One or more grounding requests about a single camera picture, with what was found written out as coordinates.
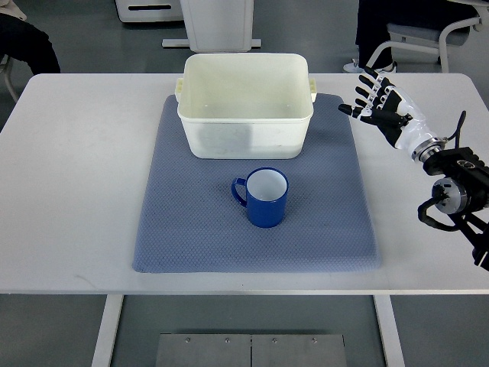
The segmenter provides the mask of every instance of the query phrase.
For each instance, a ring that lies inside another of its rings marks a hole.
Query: white robotic hand
[[[407,151],[414,161],[424,162],[441,151],[445,141],[429,130],[426,117],[409,95],[375,70],[366,67],[365,71],[369,77],[360,75],[358,78],[368,90],[355,89],[364,99],[356,99],[355,107],[341,104],[338,109],[376,125],[393,147]]]

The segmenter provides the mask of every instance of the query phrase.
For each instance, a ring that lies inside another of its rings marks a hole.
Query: sneaker
[[[360,74],[364,72],[364,69],[359,67],[358,59],[351,59],[352,63],[347,63],[343,66],[343,73]],[[375,69],[379,74],[384,73],[395,73],[397,71],[397,63],[394,61],[388,67],[382,67],[380,69]]]

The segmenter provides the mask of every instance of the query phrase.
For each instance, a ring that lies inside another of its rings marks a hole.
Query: person's leg
[[[390,40],[387,32],[391,0],[361,0],[358,4],[357,37],[358,65],[365,68],[371,55],[377,47]],[[374,69],[387,67],[392,64],[390,48],[384,50],[374,64]]]
[[[26,62],[34,75],[60,72],[47,34],[10,15],[0,14],[0,54]]]

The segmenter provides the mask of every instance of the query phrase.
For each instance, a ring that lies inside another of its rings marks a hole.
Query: black cable
[[[460,118],[458,119],[458,124],[455,132],[450,138],[446,139],[446,141],[451,141],[453,138],[455,138],[455,148],[460,147],[460,132],[461,132],[461,127],[465,122],[465,116],[467,116],[467,112],[464,110],[461,112]]]

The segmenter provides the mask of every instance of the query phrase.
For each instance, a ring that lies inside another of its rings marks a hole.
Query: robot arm
[[[426,117],[408,94],[374,70],[367,67],[365,71],[371,78],[360,75],[359,80],[368,91],[357,87],[356,92],[366,100],[356,99],[355,107],[341,104],[339,110],[376,125],[390,145],[406,151],[414,161],[442,150],[445,141],[429,130]]]
[[[428,175],[445,175],[433,185],[432,198],[419,206],[418,218],[436,229],[460,230],[474,246],[474,263],[489,271],[489,224],[474,214],[489,207],[489,167],[470,148],[459,148],[458,141],[455,149],[444,150],[445,143],[456,134],[438,138],[405,91],[374,70],[366,67],[365,71],[369,77],[360,75],[359,80],[368,90],[356,88],[364,99],[356,99],[357,106],[341,104],[338,109],[376,125],[390,145],[406,151],[414,161],[421,161]],[[464,118],[462,113],[457,131]],[[447,226],[428,216],[431,206],[446,214],[454,225]]]

